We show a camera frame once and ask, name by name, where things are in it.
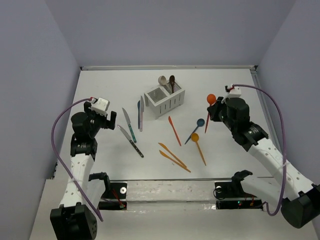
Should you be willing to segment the orange-red plastic spoon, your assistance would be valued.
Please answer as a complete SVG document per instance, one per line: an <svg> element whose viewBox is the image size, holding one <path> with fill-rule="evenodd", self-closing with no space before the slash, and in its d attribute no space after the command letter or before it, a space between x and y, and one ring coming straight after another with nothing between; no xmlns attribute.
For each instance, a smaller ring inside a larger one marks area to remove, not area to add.
<svg viewBox="0 0 320 240"><path fill-rule="evenodd" d="M216 96L214 94L209 94L206 98L209 106L211 107L213 104L215 104L215 102L217 101ZM210 119L210 114L207 113L207 118L206 118L206 122L205 122L205 130L204 133L207 133L207 129L208 129L208 124L209 124L209 119Z"/></svg>

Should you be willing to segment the blue plastic spoon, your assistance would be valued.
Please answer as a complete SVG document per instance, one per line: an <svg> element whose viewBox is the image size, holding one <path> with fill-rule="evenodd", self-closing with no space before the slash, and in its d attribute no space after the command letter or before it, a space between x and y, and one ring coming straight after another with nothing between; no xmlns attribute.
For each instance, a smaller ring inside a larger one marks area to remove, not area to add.
<svg viewBox="0 0 320 240"><path fill-rule="evenodd" d="M189 135L189 137L187 138L187 140L185 141L185 145L188 143L188 141L191 139L191 137L192 137L192 134L194 134L197 130L198 130L198 128L200 128L200 127L203 127L204 126L204 124L205 124L205 120L203 119L203 118L199 118L198 120L197 120L197 122L196 122L196 127L195 127L195 129L191 132L191 134Z"/></svg>

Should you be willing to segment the blue plastic knife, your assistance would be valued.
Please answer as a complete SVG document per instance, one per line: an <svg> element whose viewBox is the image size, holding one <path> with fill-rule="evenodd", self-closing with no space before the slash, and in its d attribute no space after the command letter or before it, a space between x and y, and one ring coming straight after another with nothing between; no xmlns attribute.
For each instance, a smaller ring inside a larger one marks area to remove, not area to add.
<svg viewBox="0 0 320 240"><path fill-rule="evenodd" d="M139 130L140 130L140 106L141 106L141 102L139 100L137 102L137 126Z"/></svg>

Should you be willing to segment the dark brown wooden spoon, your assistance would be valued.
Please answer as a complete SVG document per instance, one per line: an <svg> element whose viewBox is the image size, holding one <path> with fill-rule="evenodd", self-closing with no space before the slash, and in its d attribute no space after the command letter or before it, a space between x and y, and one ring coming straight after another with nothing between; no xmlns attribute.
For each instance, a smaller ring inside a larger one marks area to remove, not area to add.
<svg viewBox="0 0 320 240"><path fill-rule="evenodd" d="M173 94L175 92L174 88L175 88L175 76L174 75L171 75L169 77L169 84L170 84L170 87L171 87L171 93Z"/></svg>

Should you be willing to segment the beige long spoon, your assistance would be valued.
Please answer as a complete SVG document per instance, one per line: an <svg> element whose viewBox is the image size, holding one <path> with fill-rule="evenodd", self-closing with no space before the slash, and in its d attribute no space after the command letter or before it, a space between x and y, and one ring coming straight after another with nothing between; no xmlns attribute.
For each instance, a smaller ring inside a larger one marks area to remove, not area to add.
<svg viewBox="0 0 320 240"><path fill-rule="evenodd" d="M169 86L168 80L167 80L167 78L166 78L164 75L161 75L161 76L158 78L158 83L159 83L160 86L163 86L163 87L167 90L167 92L168 92L169 94L172 93L172 88Z"/></svg>

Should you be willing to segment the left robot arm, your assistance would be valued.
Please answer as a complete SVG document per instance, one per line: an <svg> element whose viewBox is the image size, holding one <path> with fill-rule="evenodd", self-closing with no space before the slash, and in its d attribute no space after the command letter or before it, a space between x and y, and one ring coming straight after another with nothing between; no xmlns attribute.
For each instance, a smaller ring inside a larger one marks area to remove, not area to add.
<svg viewBox="0 0 320 240"><path fill-rule="evenodd" d="M68 174L64 195L58 208L50 212L50 222L58 240L94 240L98 220L102 219L99 202L110 194L111 184L105 172L91 173L95 163L100 129L114 130L116 112L110 118L110 102L104 98L81 100L84 110L71 117L70 166L56 156Z"/></svg>

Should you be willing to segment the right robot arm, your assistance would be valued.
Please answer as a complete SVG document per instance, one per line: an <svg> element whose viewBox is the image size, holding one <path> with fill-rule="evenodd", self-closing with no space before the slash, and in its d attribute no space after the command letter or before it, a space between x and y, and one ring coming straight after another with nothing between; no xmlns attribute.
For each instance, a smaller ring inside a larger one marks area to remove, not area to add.
<svg viewBox="0 0 320 240"><path fill-rule="evenodd" d="M235 196L252 194L280 208L284 219L297 229L319 216L320 186L283 159L268 134L250 120L250 108L244 99L219 97L207 111L210 120L222 122L235 142L258 160L278 183L272 185L260 180L248 170L236 172L230 183Z"/></svg>

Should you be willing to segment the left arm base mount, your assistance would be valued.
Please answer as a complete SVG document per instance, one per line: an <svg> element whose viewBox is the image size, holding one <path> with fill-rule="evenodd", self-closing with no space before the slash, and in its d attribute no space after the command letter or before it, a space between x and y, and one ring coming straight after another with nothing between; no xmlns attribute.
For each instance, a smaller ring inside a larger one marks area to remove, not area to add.
<svg viewBox="0 0 320 240"><path fill-rule="evenodd" d="M110 190L106 190L98 204L101 211L124 211L127 209L128 183L112 181Z"/></svg>

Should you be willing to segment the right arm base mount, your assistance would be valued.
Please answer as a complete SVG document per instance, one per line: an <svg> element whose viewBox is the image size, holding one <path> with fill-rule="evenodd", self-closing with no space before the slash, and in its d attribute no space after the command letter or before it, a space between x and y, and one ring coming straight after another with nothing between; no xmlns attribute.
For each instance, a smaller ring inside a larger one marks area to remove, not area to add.
<svg viewBox="0 0 320 240"><path fill-rule="evenodd" d="M215 182L213 196L218 210L263 210L264 207L262 200L255 195L234 190L231 181Z"/></svg>

